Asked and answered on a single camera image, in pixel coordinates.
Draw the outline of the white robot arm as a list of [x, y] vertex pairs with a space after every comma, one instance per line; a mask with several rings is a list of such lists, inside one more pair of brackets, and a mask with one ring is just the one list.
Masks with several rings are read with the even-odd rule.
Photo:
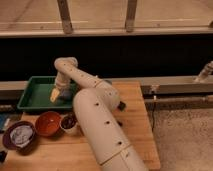
[[149, 171], [114, 118], [121, 100], [111, 83], [78, 68], [75, 57], [54, 61], [57, 70], [50, 101], [55, 102], [70, 81], [81, 90], [73, 98], [73, 110], [101, 171]]

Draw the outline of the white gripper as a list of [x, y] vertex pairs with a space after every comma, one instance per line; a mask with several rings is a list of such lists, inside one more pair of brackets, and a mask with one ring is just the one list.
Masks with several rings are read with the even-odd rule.
[[63, 90], [68, 90], [70, 88], [70, 79], [61, 74], [58, 73], [56, 78], [55, 78], [55, 87], [52, 91], [51, 91], [51, 95], [50, 95], [50, 101], [52, 103], [54, 103], [57, 98], [59, 97], [60, 91]]

